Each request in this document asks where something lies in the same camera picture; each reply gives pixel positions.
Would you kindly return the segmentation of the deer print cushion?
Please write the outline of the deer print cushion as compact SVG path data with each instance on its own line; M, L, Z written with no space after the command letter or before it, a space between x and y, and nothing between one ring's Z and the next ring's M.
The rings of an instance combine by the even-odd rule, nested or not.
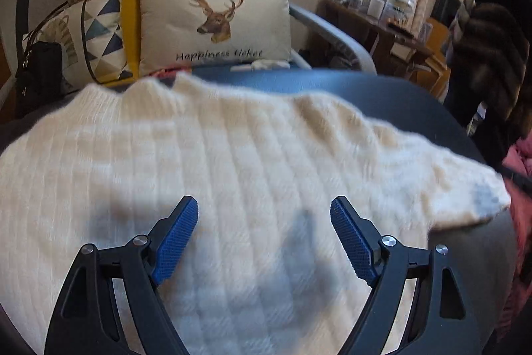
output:
M140 72L287 62L290 0L140 0Z

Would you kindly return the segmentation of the white container on table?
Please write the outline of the white container on table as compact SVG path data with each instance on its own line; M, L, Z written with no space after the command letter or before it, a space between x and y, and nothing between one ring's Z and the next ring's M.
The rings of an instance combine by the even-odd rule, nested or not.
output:
M383 0L370 0L367 14L371 18L375 20L379 20L382 15L384 6L385 6L385 2Z

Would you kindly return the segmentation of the white knitted sweater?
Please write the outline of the white knitted sweater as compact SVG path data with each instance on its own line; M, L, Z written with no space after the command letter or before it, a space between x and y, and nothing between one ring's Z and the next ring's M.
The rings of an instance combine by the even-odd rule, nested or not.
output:
M147 233L186 195L199 221L161 296L193 354L340 350L369 287L331 224L337 196L418 248L510 203L492 168L330 94L91 85L1 155L1 303L33 350L79 248Z

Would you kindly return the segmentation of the black handbag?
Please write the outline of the black handbag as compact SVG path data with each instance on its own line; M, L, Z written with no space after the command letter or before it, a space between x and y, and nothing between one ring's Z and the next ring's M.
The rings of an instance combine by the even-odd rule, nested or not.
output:
M62 98L62 48L57 42L37 41L24 53L16 72L15 113L23 118Z

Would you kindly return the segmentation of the triangle pattern cushion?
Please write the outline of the triangle pattern cushion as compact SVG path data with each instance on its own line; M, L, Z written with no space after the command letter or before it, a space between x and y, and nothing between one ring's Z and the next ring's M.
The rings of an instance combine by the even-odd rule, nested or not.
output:
M55 60L41 71L61 73L63 93L96 83L114 84L130 79L121 24L122 0L67 0L23 38L23 69L42 60L44 51L61 47Z

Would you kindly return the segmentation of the red pink cloth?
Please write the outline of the red pink cloth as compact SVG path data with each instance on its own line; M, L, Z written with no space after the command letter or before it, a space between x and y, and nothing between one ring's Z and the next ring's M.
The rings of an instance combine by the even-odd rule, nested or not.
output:
M177 66L154 71L150 74L150 77L160 79L160 80L173 79L178 73L190 74L191 72L192 72L192 67L177 65Z

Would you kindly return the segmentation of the wooden side table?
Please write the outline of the wooden side table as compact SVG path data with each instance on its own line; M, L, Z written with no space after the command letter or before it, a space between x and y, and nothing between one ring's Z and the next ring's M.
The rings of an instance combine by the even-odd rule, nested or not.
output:
M434 95L445 86L446 65L426 44L333 0L320 0L317 13L359 42L370 53L378 74L407 79Z

